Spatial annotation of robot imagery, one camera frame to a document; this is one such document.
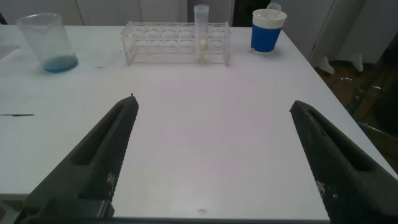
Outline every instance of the blue and white cup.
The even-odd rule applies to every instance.
[[[276,19],[266,19],[268,13],[275,12],[273,9],[258,9],[253,12],[251,48],[254,53],[266,55],[275,48],[287,17],[286,13],[280,12]]]

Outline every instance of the black mark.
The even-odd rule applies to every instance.
[[[0,114],[0,116],[34,116],[34,114]]]

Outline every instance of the white table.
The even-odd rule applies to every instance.
[[[120,99],[139,112],[113,198],[116,217],[327,220],[289,112],[295,100],[324,114],[397,175],[289,38],[248,52],[250,28],[232,28],[231,65],[128,67],[122,27],[67,27],[79,66],[40,69],[21,49],[0,60],[0,198],[23,198]]]

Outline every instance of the blue liquid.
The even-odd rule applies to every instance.
[[[78,60],[75,55],[58,56],[43,63],[43,69],[48,72],[64,72],[76,67]]]

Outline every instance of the glass beaker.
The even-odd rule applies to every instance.
[[[18,19],[19,26],[44,70],[63,72],[75,67],[78,60],[62,24],[62,17],[43,13]]]

